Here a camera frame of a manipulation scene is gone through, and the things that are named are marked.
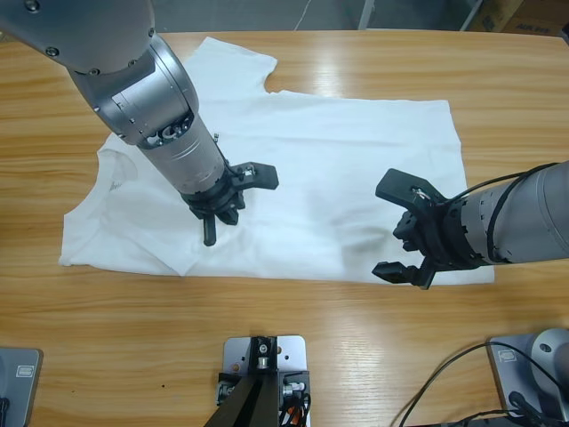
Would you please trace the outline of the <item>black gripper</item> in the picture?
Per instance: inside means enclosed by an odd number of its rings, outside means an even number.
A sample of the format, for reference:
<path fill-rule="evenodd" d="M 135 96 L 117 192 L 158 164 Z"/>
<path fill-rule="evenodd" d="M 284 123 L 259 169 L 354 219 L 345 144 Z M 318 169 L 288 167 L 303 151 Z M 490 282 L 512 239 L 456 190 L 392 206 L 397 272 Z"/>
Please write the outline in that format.
<path fill-rule="evenodd" d="M 413 202 L 406 207 L 393 231 L 407 252 L 419 251 L 419 267 L 401 262 L 378 262 L 372 274 L 390 284 L 411 284 L 427 289 L 436 273 L 473 270 L 483 265 L 483 256 L 468 243 L 469 229 L 461 221 L 464 199 Z"/>
<path fill-rule="evenodd" d="M 217 242 L 215 217 L 227 225 L 238 224 L 238 211 L 245 208 L 245 203 L 243 191 L 233 180 L 243 179 L 244 170 L 244 164 L 225 164 L 222 176 L 211 188 L 194 194 L 180 194 L 190 211 L 198 219 L 203 219 L 205 246 L 214 246 Z"/>

